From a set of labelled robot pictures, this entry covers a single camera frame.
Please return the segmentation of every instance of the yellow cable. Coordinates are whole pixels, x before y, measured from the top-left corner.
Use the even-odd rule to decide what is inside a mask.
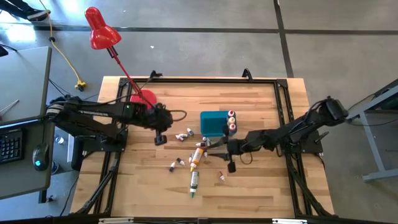
[[[39,1],[40,1],[40,3],[42,3],[42,5],[43,5],[43,7],[44,7],[44,9],[45,9],[45,12],[47,13],[47,17],[49,18],[49,22],[50,22],[50,35],[51,35],[51,37],[53,37],[53,35],[52,35],[52,23],[51,23],[50,14],[49,14],[47,8],[44,6],[42,0],[39,0]],[[81,78],[79,77],[79,74],[77,74],[75,68],[73,67],[72,63],[70,63],[69,59],[68,59],[68,58],[62,53],[62,51],[55,45],[55,43],[54,43],[53,40],[50,40],[50,41],[51,41],[51,44],[55,47],[55,49],[58,50],[58,52],[60,52],[60,54],[62,55],[62,57],[64,57],[64,59],[68,62],[69,66],[70,66],[70,68],[73,70],[73,72],[75,72],[75,75],[76,75],[76,77],[77,77],[78,84],[79,84],[79,83],[81,83],[81,84],[84,83],[84,87],[85,87],[86,83],[83,82],[83,81],[81,80]]]

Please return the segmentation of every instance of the small bottle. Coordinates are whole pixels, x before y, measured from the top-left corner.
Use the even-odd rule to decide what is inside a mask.
[[[54,140],[58,144],[63,144],[63,142],[65,141],[64,138],[61,137],[59,134],[55,134],[54,135]]]
[[[236,133],[236,125],[235,124],[230,124],[229,133]]]
[[[228,115],[227,115],[227,119],[231,118],[235,116],[235,112],[234,111],[228,111]]]
[[[220,171],[220,179],[222,180],[222,181],[225,181],[225,177],[224,177],[224,175],[223,175],[223,173]]]
[[[191,163],[191,172],[194,170],[194,168],[197,167],[197,165],[199,164],[201,155],[203,154],[203,149],[201,148],[197,148],[197,150],[195,151],[195,154],[193,155],[192,158],[192,163]]]
[[[179,164],[181,164],[181,165],[185,166],[185,163],[184,163],[184,161],[182,161],[182,159],[180,159],[180,158],[177,158],[177,162],[178,162]]]
[[[231,125],[231,124],[234,124],[236,122],[236,120],[235,120],[235,118],[234,117],[230,117],[229,119],[228,119],[228,125]]]
[[[193,153],[191,153],[191,154],[189,155],[189,159],[188,159],[188,162],[189,162],[189,163],[192,162],[192,158],[193,158]]]
[[[189,191],[191,192],[191,198],[193,198],[193,196],[195,195],[195,192],[197,191],[198,178],[199,178],[199,172],[198,171],[192,172],[191,184],[190,184],[190,189],[189,189]]]
[[[188,134],[189,134],[189,135],[191,135],[191,136],[194,135],[193,131],[192,131],[190,128],[187,128],[187,131],[188,131]]]
[[[196,146],[198,146],[198,147],[205,147],[205,146],[206,146],[206,143],[205,143],[205,142],[199,142],[199,143],[196,144]]]
[[[173,162],[173,163],[170,165],[169,171],[170,171],[170,172],[173,172],[173,171],[174,171],[174,167],[175,167],[175,162]]]
[[[180,140],[180,141],[184,141],[184,138],[181,137],[181,136],[179,136],[178,134],[176,134],[175,137],[176,137],[178,140]]]

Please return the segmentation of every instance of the computer mouse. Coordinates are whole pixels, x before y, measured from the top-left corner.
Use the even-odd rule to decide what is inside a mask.
[[[33,150],[32,161],[35,170],[46,170],[50,163],[49,145],[47,143],[39,144]]]

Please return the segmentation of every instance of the lamp shade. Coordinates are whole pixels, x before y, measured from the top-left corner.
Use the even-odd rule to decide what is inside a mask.
[[[90,43],[93,49],[105,49],[117,44],[122,37],[112,27],[106,25],[100,10],[89,7],[85,12],[86,19],[91,27]]]

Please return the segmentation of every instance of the gray desk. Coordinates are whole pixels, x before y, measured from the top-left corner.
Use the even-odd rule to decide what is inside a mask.
[[[33,150],[42,142],[49,144],[52,162],[54,125],[40,120],[45,114],[50,59],[50,47],[10,52],[0,58],[0,108],[19,100],[3,116],[0,133],[22,128],[24,148],[23,160],[0,165],[0,199],[45,190],[50,185],[51,165],[39,172],[32,162]],[[32,122],[15,124],[21,121]]]

